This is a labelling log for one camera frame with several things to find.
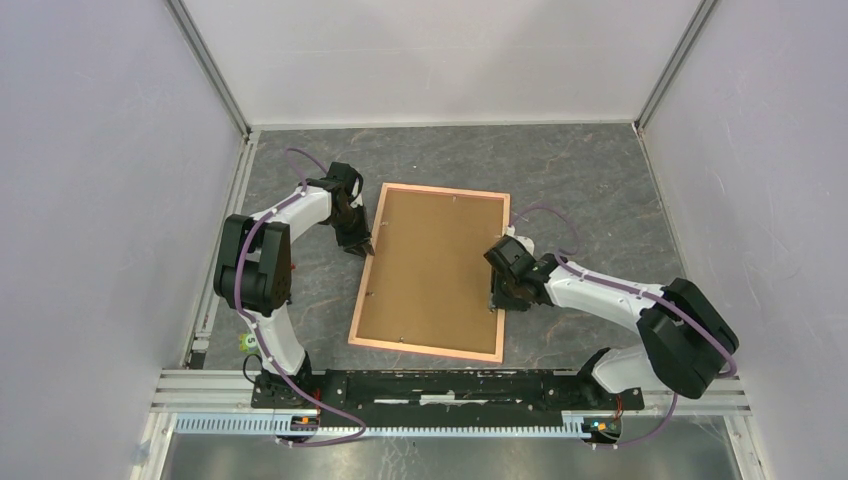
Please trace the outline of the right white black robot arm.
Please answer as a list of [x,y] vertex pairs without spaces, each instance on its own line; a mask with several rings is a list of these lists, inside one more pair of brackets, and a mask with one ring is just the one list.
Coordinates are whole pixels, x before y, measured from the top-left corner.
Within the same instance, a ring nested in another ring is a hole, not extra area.
[[662,387],[699,399],[716,379],[738,371],[739,340],[691,281],[668,285],[601,274],[564,253],[535,257],[518,238],[501,237],[484,255],[492,269],[492,307],[526,311],[533,305],[578,310],[624,327],[637,346],[600,350],[577,382],[580,400],[602,408],[628,389]]

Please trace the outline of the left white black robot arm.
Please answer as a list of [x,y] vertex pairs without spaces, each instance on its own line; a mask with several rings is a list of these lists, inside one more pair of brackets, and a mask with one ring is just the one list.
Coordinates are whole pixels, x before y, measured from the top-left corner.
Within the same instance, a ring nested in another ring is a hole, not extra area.
[[224,221],[213,289],[243,319],[265,370],[279,376],[275,392],[290,407],[314,394],[309,357],[297,340],[287,305],[293,284],[292,243],[314,226],[333,229],[337,245],[366,258],[373,254],[362,200],[362,175],[333,162],[318,179],[301,178],[278,204]]

